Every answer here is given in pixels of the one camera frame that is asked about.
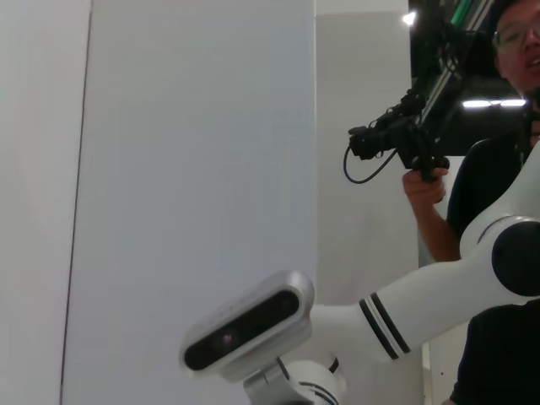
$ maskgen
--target man's arm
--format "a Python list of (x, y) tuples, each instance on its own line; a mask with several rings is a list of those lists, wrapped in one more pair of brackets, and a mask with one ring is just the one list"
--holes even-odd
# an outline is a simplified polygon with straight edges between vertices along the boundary
[(403, 187), (418, 229), (437, 262), (454, 262), (461, 258), (456, 233), (435, 209), (435, 204), (446, 194), (442, 177), (447, 174), (447, 169), (435, 169), (437, 180), (433, 182), (424, 181), (419, 171), (410, 171), (403, 177)]

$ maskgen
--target dark ceiling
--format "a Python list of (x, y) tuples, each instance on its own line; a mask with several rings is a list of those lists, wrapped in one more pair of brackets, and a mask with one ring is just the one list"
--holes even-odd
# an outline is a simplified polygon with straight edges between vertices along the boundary
[[(425, 1), (433, 2), (434, 0), (409, 0), (409, 7), (421, 13), (422, 8), (425, 7)], [(445, 8), (447, 20), (450, 20), (454, 14), (457, 3), (457, 0), (441, 2)], [(475, 3), (478, 6), (481, 0), (472, 0), (472, 9)], [(481, 30), (485, 28), (485, 24), (484, 21)], [(422, 56), (419, 44), (412, 41), (413, 72), (415, 66), (421, 62)], [(467, 74), (465, 79), (449, 80), (425, 121), (429, 133), (433, 134), (434, 138), (440, 138), (441, 152), (449, 156), (464, 155), (476, 142), (519, 128), (521, 125), (520, 107), (494, 106), (476, 110), (465, 110), (462, 107), (464, 100), (518, 98), (517, 93), (499, 77), (494, 69), (489, 41), (475, 41), (471, 51), (463, 58), (462, 66)]]

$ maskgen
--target man's hand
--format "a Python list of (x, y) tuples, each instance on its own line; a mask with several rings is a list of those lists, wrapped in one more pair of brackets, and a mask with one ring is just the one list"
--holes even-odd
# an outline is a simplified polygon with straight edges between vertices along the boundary
[(445, 183), (442, 178), (447, 174), (448, 169), (435, 169), (433, 176), (437, 180), (433, 182), (424, 181), (418, 170), (409, 171), (403, 176), (403, 188), (414, 210), (431, 208), (436, 203), (440, 203), (446, 194)]

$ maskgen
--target black joint cap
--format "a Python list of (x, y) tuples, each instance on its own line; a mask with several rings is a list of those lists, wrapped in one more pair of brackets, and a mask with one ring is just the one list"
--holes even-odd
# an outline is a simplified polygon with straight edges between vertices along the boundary
[(540, 296), (540, 224), (522, 222), (505, 229), (494, 243), (491, 262), (497, 279), (509, 291)]

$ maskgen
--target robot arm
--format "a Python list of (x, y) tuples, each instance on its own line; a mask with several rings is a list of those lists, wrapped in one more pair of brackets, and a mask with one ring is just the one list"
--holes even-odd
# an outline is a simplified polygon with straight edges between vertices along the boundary
[(469, 225), (459, 262), (422, 267), (345, 306), (313, 305), (308, 278), (278, 273), (196, 325), (181, 364), (194, 375), (249, 376), (244, 387), (257, 405), (337, 404), (346, 391), (339, 376), (279, 357), (310, 337), (305, 345), (340, 361), (392, 362), (481, 311), (540, 296), (539, 171), (535, 148), (512, 187)]

